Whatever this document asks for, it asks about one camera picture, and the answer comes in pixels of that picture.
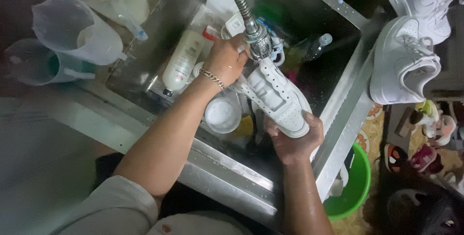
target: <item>metal faucet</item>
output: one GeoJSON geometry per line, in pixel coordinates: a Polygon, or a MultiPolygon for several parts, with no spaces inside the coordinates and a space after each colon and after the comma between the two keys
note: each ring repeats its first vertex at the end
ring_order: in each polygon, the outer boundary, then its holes
{"type": "Polygon", "coordinates": [[[268,57],[272,52],[272,40],[263,24],[257,23],[247,0],[234,0],[239,7],[240,14],[245,23],[243,38],[250,44],[250,54],[253,60],[260,60],[268,57]]]}

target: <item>flexible metal hose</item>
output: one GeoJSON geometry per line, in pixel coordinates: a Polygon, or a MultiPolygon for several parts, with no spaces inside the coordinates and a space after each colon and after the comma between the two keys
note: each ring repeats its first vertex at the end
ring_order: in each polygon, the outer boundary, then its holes
{"type": "Polygon", "coordinates": [[[237,7],[239,7],[240,14],[242,15],[243,20],[245,21],[247,32],[252,32],[252,33],[256,32],[258,30],[258,26],[256,25],[253,14],[250,11],[250,8],[248,7],[247,0],[234,0],[234,1],[237,4],[237,7]]]}

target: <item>green bucket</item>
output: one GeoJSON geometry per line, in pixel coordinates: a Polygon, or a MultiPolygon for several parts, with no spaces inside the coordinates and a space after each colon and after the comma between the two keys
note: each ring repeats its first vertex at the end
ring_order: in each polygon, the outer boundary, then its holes
{"type": "Polygon", "coordinates": [[[353,144],[355,158],[348,170],[348,183],[340,197],[329,197],[324,202],[325,212],[331,221],[348,217],[366,200],[371,185],[371,166],[363,148],[353,144]]]}

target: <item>stainless steel sink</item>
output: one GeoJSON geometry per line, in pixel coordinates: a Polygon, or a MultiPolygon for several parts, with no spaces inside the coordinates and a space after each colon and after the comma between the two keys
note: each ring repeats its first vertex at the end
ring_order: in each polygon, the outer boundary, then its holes
{"type": "MultiPolygon", "coordinates": [[[[157,97],[150,85],[160,74],[173,46],[189,19],[206,0],[149,0],[153,12],[143,25],[149,39],[133,41],[127,47],[128,59],[120,60],[106,86],[142,109],[158,115],[169,102],[157,97]]],[[[341,162],[348,153],[348,142],[335,151],[344,126],[352,117],[366,81],[356,81],[373,45],[373,32],[364,32],[368,20],[342,0],[248,0],[256,17],[284,31],[292,43],[310,34],[330,33],[333,43],[319,59],[306,64],[298,86],[308,99],[313,113],[324,123],[326,142],[313,155],[313,166],[320,196],[327,194],[341,162]],[[345,102],[353,85],[357,91],[345,102]],[[349,107],[337,115],[341,108],[349,107]],[[331,130],[332,124],[338,124],[331,130]]],[[[357,106],[361,121],[370,103],[357,106]]],[[[346,136],[351,143],[355,136],[346,136]]],[[[269,138],[236,145],[227,138],[211,134],[205,127],[196,133],[188,162],[179,181],[229,206],[258,222],[279,230],[282,206],[282,169],[269,138]]]]}

